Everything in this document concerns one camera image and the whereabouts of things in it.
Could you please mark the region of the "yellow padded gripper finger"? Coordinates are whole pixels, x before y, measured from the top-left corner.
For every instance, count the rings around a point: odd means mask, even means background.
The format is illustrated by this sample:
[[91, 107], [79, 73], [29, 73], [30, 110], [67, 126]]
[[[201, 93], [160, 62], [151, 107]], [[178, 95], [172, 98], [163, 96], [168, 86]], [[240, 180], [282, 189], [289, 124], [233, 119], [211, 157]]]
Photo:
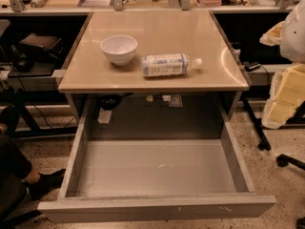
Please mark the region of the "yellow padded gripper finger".
[[294, 63], [285, 71], [276, 71], [272, 78], [270, 97], [266, 101], [261, 123], [278, 129], [293, 117], [305, 101], [305, 64]]
[[274, 25], [272, 28], [270, 28], [260, 37], [259, 42], [263, 45], [270, 47], [279, 45], [282, 41], [281, 32], [283, 25], [284, 25], [283, 21]]

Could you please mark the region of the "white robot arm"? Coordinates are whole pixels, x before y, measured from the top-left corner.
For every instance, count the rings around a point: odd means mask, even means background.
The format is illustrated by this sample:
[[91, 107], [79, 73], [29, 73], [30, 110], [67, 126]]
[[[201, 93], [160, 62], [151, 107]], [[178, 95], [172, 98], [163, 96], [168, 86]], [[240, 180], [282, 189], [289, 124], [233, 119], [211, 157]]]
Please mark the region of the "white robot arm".
[[301, 0], [284, 21], [264, 33], [259, 42], [278, 45], [280, 55], [292, 62], [286, 70], [275, 72], [270, 97], [263, 110], [262, 125], [278, 129], [305, 101], [305, 0]]

